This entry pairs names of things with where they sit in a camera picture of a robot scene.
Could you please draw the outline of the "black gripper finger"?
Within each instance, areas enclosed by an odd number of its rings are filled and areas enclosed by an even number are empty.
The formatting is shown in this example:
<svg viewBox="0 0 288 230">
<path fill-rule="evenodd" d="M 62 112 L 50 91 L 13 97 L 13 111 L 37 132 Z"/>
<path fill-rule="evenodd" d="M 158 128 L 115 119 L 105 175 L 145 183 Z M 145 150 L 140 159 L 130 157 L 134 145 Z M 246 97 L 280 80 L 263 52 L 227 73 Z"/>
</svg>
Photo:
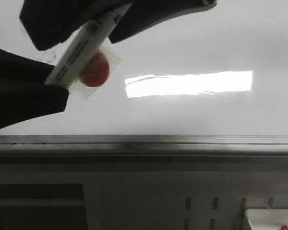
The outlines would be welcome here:
<svg viewBox="0 0 288 230">
<path fill-rule="evenodd" d="M 112 43 L 169 19 L 208 11 L 217 5 L 215 0 L 25 0 L 19 18 L 36 49 L 47 50 L 66 41 L 90 19 L 127 3 L 131 7 L 109 35 Z"/>
<path fill-rule="evenodd" d="M 53 69 L 0 49 L 0 129 L 65 110 L 68 90 L 44 84 Z"/>
</svg>

